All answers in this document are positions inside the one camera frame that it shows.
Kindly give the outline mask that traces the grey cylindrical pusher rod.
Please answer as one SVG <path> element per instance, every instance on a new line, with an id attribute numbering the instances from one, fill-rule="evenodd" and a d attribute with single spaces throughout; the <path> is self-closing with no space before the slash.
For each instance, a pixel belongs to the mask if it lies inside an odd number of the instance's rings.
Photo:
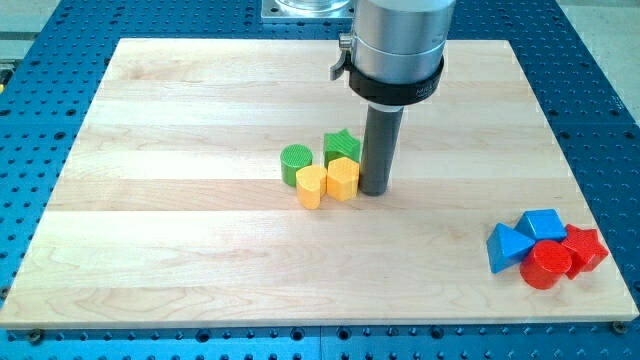
<path id="1" fill-rule="evenodd" d="M 403 111 L 403 106 L 368 106 L 359 178 L 366 195 L 380 196 L 387 190 Z"/>

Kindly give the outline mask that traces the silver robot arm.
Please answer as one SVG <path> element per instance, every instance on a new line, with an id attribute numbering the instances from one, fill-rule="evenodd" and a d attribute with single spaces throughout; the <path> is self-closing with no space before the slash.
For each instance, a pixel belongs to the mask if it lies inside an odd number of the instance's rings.
<path id="1" fill-rule="evenodd" d="M 330 78 L 348 72 L 368 102 L 359 189 L 386 192 L 404 108 L 429 98 L 444 70 L 455 0 L 360 0 L 352 28 L 339 36 Z"/>

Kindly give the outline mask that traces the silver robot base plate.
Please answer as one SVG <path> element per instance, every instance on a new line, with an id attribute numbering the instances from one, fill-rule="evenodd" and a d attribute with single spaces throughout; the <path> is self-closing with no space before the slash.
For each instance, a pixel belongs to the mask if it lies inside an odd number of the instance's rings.
<path id="1" fill-rule="evenodd" d="M 351 18 L 355 0 L 262 0 L 265 21 L 293 21 Z"/>

